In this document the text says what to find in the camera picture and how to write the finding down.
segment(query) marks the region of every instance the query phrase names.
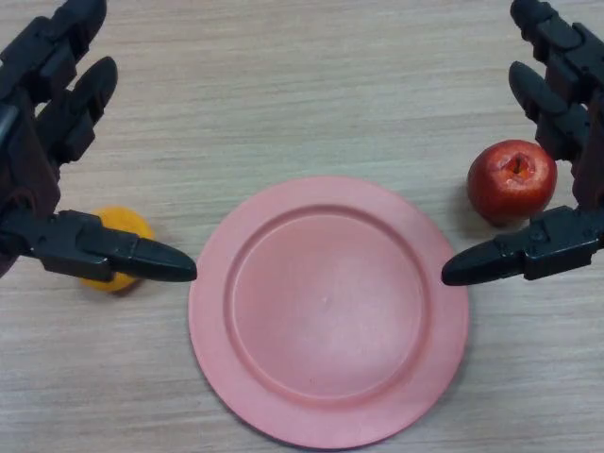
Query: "wood grain surface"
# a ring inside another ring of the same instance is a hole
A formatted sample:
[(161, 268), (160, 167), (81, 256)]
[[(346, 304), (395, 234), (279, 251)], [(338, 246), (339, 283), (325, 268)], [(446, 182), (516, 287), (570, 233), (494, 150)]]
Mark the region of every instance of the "wood grain surface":
[[(604, 35), (600, 0), (552, 3)], [(58, 5), (0, 0), (1, 45)], [(194, 256), (246, 197), (314, 175), (403, 194), (461, 250), (494, 234), (465, 199), (469, 163), (534, 135), (507, 71), (515, 59), (538, 66), (506, 0), (113, 0), (82, 67), (105, 55), (120, 84), (91, 150), (63, 171), (60, 207), (126, 205)], [(574, 205), (571, 184), (562, 165), (552, 205)], [(365, 451), (603, 451), (602, 275), (597, 257), (563, 276), (472, 288), (454, 384)], [(145, 282), (116, 298), (20, 260), (0, 281), (0, 451), (292, 450), (210, 390), (188, 291)]]

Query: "orange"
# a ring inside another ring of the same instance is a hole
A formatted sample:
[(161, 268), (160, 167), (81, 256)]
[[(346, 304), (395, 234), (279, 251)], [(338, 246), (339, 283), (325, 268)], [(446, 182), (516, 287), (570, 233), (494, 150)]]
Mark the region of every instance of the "orange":
[[(145, 239), (155, 239), (155, 233), (146, 221), (133, 210), (121, 206), (109, 206), (94, 213), (101, 218), (103, 227), (135, 233)], [(90, 288), (106, 293), (122, 291), (137, 281), (137, 278), (116, 273), (112, 281), (94, 281), (81, 278)]]

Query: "apple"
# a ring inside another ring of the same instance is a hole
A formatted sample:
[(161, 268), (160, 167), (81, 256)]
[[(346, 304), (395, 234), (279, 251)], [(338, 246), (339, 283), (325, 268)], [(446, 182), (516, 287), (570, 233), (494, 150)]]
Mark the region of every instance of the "apple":
[(507, 140), (485, 149), (467, 178), (474, 209), (496, 227), (528, 219), (551, 200), (556, 162), (535, 143)]

